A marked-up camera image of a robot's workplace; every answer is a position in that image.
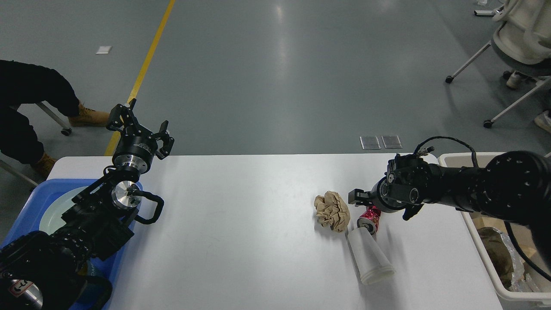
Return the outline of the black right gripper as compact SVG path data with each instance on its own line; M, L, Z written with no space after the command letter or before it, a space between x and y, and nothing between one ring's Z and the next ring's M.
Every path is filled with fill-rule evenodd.
M362 189L353 189L348 193L348 204L354 206L366 206L370 208L375 206L383 213L396 213L405 210L405 203L398 202L388 196L383 195L383 187L387 184L386 177L381 178L371 189L364 191Z

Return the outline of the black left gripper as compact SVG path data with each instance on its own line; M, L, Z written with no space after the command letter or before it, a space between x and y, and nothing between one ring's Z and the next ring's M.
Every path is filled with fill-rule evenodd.
M168 120L160 124L159 131L153 133L151 139L146 136L133 136L140 135L139 122L133 113L135 104L136 98L132 98L126 105L114 106L105 127L122 135L112 157L112 163L116 167L133 167L140 174L144 174L150 170L154 155L160 160L170 155L175 139L168 131ZM161 147L158 147L158 141L163 143Z

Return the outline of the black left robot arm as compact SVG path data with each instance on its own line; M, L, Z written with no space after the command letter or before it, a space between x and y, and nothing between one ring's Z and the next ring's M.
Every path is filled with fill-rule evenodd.
M168 121L153 132L134 115L136 99L110 112L106 129L120 133L112 165L103 176L72 198L61 219L65 224L47 234L32 231L1 249L1 308L3 310L68 310L88 287L99 290L91 310L109 301L113 286L106 277L85 271L92 258L102 261L133 237L131 224L153 224L164 200L138 187L153 158L166 158L174 138Z

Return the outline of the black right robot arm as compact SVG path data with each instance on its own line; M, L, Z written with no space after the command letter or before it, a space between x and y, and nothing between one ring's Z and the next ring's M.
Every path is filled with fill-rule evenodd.
M423 159L433 151L421 142L411 154L397 154L373 188L354 189L348 202L375 206L384 213L404 211L409 220L425 204L442 204L458 211L479 213L503 220L514 249L528 265L549 280L550 274L525 255L511 224L531 231L533 243L545 266L550 267L551 161L529 151L510 151L480 167L473 147L472 167L443 167Z

